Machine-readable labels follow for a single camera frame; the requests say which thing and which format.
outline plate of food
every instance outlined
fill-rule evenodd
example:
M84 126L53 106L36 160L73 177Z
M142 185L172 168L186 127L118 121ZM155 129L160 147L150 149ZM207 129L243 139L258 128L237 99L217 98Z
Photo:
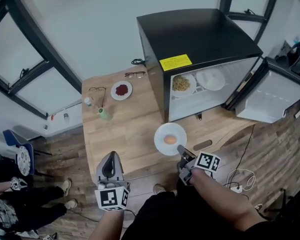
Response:
M111 97L116 101L123 101L132 93L132 85L128 81L116 82L111 88Z
M167 122L162 124L154 134L154 145L156 149L165 156L174 156L179 152L179 145L186 146L186 131L177 123Z
M207 68L195 75L198 83L210 91L219 91L226 85L226 79L218 68Z
M197 81L192 74L176 75L172 79L171 94L177 98L187 97L195 92Z

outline chair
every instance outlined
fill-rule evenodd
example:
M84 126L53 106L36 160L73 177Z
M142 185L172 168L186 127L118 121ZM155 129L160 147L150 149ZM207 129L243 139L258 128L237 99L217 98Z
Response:
M3 136L4 136L5 142L8 146L16 146L17 148L23 146L28 151L29 156L30 156L30 162L31 162L29 175L38 175L38 176L46 176L46 177L52 177L53 178L53 176L51 176L51 175L38 172L35 169L35 162L34 162L34 155L40 156L40 153L42 153L42 154L45 154L45 155L52 156L51 153L47 153L47 152L43 152L43 151L34 149L34 147L32 146L31 143L29 143L29 141L27 141L25 138L21 137L20 135L16 134L12 130L9 130L9 129L4 130L2 133L3 133Z
M276 221L285 221L293 223L294 220L300 215L300 191L295 196L289 196L287 203L287 194L285 189L283 192L283 201L280 209L264 209L264 212L279 212Z

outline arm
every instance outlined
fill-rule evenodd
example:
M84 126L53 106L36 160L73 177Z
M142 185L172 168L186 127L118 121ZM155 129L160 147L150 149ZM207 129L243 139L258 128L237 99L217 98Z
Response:
M10 187L11 187L10 181L0 182L0 194L10 189Z
M259 222L266 221L244 196L222 186L201 169L195 168L191 172L190 183L200 196L236 229L245 231Z
M119 240L124 222L124 211L106 211L95 227L90 240Z

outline white cable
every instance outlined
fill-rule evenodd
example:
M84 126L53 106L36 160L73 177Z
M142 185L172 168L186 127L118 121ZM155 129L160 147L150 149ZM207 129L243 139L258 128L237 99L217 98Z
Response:
M77 236L77 237L82 237L82 238L90 238L84 235L80 234L72 234L72 233L62 233L62 232L56 232L57 234L62 234L62 235L71 235L71 236ZM47 234L38 234L38 236L46 236Z
M256 182L256 176L255 176L255 173L254 173L253 171L248 170L248 169L239 169L239 168L238 168L238 169L234 169L234 170L230 171L229 174L228 174L228 176L226 177L226 185L230 184L230 182L228 182L228 181L229 181L229 176L230 176L231 173L233 173L234 171L247 171L247 172L249 172L249 173L252 173L252 176L246 181L246 187L250 187L250 186L251 186L251 187L250 187L249 189L245 189L245 188L242 187L242 189L243 189L244 191L249 191L249 190L251 190L251 189L253 188L255 182Z

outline red food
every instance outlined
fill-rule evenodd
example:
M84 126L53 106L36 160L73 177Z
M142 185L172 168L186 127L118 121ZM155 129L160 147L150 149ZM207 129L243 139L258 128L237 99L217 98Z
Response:
M119 96L123 96L128 93L128 87L125 84L120 84L117 88L115 88L115 94Z

